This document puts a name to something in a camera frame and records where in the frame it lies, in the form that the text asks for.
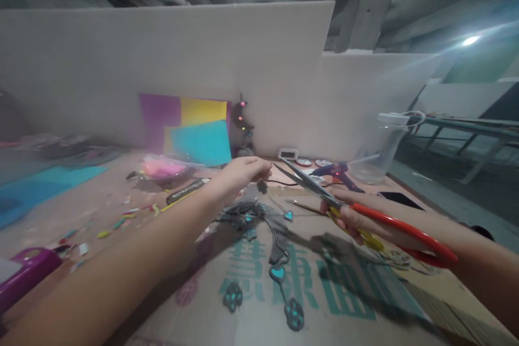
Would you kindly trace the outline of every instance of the purple foam sheet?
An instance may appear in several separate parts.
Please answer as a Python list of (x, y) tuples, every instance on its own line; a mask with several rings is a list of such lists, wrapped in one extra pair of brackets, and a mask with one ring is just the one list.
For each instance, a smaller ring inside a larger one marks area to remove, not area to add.
[(148, 150), (162, 154), (164, 127), (180, 126), (180, 98), (175, 96), (139, 94)]

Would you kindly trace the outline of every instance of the person's left hand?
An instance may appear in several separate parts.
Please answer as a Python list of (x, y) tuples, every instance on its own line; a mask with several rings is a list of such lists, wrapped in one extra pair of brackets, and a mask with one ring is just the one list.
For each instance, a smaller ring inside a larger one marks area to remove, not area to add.
[(213, 193), (230, 204), (250, 182), (268, 180), (272, 163), (259, 157), (240, 157), (233, 159), (220, 173), (211, 179), (207, 186)]

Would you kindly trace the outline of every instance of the glue gun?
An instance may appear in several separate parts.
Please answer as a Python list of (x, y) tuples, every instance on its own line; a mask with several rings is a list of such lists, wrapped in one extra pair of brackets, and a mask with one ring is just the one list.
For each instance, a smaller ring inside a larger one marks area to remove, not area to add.
[(339, 180), (341, 180), (344, 185), (346, 185), (346, 188), (348, 188), (350, 191), (358, 192), (358, 193), (366, 193), (366, 191), (360, 189), (357, 185), (353, 183), (353, 181), (346, 175), (346, 172), (348, 171), (348, 165), (346, 162), (339, 162), (332, 165), (326, 165), (322, 168), (317, 168), (314, 170), (310, 176), (327, 176), (330, 175), (332, 177), (337, 177)]

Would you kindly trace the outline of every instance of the small timer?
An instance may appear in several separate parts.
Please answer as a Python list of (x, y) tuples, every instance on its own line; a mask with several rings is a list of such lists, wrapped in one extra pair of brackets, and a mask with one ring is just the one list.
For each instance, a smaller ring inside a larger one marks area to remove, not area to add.
[(277, 157), (295, 161), (297, 159), (297, 149), (281, 148), (277, 152)]

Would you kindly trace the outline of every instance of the blue heart shape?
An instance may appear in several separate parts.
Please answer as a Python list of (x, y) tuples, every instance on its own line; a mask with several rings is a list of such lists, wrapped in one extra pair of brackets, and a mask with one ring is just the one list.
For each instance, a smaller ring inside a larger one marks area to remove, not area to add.
[(278, 278), (279, 280), (282, 280), (285, 275), (285, 268), (280, 267), (278, 269), (271, 268), (270, 274), (272, 274), (274, 277)]

